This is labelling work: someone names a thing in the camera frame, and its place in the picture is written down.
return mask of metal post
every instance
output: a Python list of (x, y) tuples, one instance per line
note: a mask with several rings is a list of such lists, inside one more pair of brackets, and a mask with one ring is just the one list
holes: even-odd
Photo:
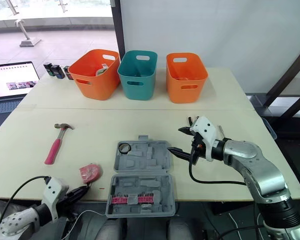
[(29, 37), (28, 33), (25, 30), (24, 23), (25, 21), (22, 19), (17, 19), (14, 22), (16, 27), (20, 27), (21, 31), (23, 32), (26, 38), (25, 40), (21, 41), (20, 47), (34, 47), (38, 42), (41, 41), (41, 39), (37, 37), (34, 38)]
[(299, 111), (300, 111), (300, 98), (273, 123), (273, 126), (277, 129), (287, 119), (292, 118)]
[(300, 55), (296, 58), (291, 67), (285, 72), (280, 80), (271, 88), (271, 90), (264, 97), (259, 97), (263, 106), (269, 107), (299, 72)]
[(27, 40), (29, 40), (30, 37), (29, 37), (28, 33), (26, 32), (25, 27), (23, 26), (23, 24), (22, 24), (21, 22), (19, 23), (19, 27), (20, 27), (21, 31), (23, 32), (25, 38), (26, 38)]
[(59, 0), (59, 2), (60, 2), (60, 4), (58, 4), (58, 6), (61, 6), (61, 8), (62, 8), (62, 11), (65, 13), (66, 11), (68, 11), (68, 10), (66, 10), (66, 5), (68, 5), (68, 3), (66, 3), (66, 4), (64, 4), (64, 0)]
[(122, 60), (122, 58), (126, 53), (126, 49), (125, 49), (124, 29), (122, 25), (120, 0), (110, 0), (110, 4), (111, 4), (116, 42), (118, 44), (120, 59)]
[(18, 7), (17, 5), (14, 6), (10, 0), (5, 0), (5, 1), (6, 1), (6, 3), (8, 4), (8, 8), (11, 9), (13, 15), (16, 15), (16, 14), (19, 13), (19, 12), (17, 12), (16, 9), (15, 9), (16, 7)]

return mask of plastic basket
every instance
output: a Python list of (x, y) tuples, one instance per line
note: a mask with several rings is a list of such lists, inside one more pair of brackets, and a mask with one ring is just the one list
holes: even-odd
[[(110, 98), (120, 82), (117, 73), (119, 64), (119, 53), (94, 49), (83, 55), (68, 70), (84, 96), (106, 100)], [(105, 65), (108, 69), (96, 76), (96, 72)]]
[(200, 57), (190, 52), (166, 56), (166, 87), (173, 103), (193, 103), (201, 93), (208, 72)]
[(128, 99), (149, 100), (153, 96), (157, 58), (153, 51), (132, 50), (125, 53), (118, 73)]

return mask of laptop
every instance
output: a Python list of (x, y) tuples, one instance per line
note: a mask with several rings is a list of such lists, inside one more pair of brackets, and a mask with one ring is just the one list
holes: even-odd
[(0, 125), (38, 80), (31, 61), (0, 64)]

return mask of white table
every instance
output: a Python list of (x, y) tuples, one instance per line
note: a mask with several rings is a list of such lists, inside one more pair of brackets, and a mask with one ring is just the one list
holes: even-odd
[[(106, 200), (119, 141), (137, 140), (149, 135), (153, 140), (166, 140), (172, 146), (190, 151), (191, 140), (178, 131), (187, 126), (187, 116), (205, 115), (215, 125), (222, 125), (227, 137), (259, 145), (264, 156), (283, 173), (293, 198), (300, 198), (300, 185), (285, 158), (272, 140), (262, 120), (252, 110), (117, 110), (117, 109), (42, 109), (17, 108), (0, 128), (0, 198), (9, 198), (25, 180), (38, 175), (64, 179), (70, 188), (82, 184), (79, 168), (100, 164), (102, 177), (93, 183), (86, 200)], [(69, 123), (53, 165), (44, 161), (59, 130), (55, 123)], [(173, 157), (169, 171), (174, 180), (175, 199), (180, 201), (245, 201), (251, 200), (248, 188), (234, 184), (199, 184), (188, 174), (188, 163)], [(203, 180), (243, 178), (220, 161), (200, 160), (193, 174)], [(17, 198), (40, 199), (43, 182), (29, 183)]]
[(152, 110), (253, 110), (237, 80), (228, 68), (208, 68), (209, 78), (200, 98), (194, 103), (176, 104), (166, 90), (165, 69), (158, 69), (153, 97), (148, 101), (125, 97), (122, 86), (112, 96), (99, 101), (83, 96), (73, 80), (45, 74), (37, 86), (19, 104), (19, 108), (56, 109), (152, 109)]
[[(82, 96), (72, 80), (46, 75), (0, 127), (0, 198), (9, 198), (27, 179), (50, 175), (64, 179), (70, 188), (82, 185), (79, 168), (100, 164), (102, 177), (84, 197), (104, 201), (108, 197), (116, 147), (119, 141), (133, 141), (138, 135), (166, 140), (172, 146), (190, 151), (191, 136), (178, 131), (188, 125), (188, 116), (206, 116), (222, 125), (226, 137), (259, 145), (264, 156), (283, 173), (293, 198), (300, 199), (300, 184), (231, 72), (208, 68), (200, 99), (195, 103), (170, 102), (165, 75), (158, 71), (154, 96), (148, 101), (129, 100), (119, 87), (106, 101)], [(67, 130), (53, 165), (44, 161), (59, 130), (55, 123), (75, 127)], [(234, 184), (199, 184), (188, 173), (188, 163), (173, 157), (169, 173), (179, 201), (252, 200), (247, 187)], [(242, 181), (231, 167), (220, 161), (200, 160), (193, 167), (198, 179)], [(41, 199), (44, 184), (33, 182), (16, 198)]]

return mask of gray tool case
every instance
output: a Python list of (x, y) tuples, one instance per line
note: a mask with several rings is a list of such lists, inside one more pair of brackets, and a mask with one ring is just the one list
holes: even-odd
[[(119, 151), (122, 144), (130, 146), (125, 149), (127, 153)], [(105, 210), (108, 218), (170, 217), (175, 214), (174, 183), (167, 173), (172, 159), (167, 147), (167, 141), (150, 141), (147, 135), (140, 135), (138, 141), (118, 143), (114, 162), (118, 174), (111, 179)], [(144, 202), (149, 197), (153, 202)], [(125, 200), (126, 203), (112, 204), (114, 200)]]

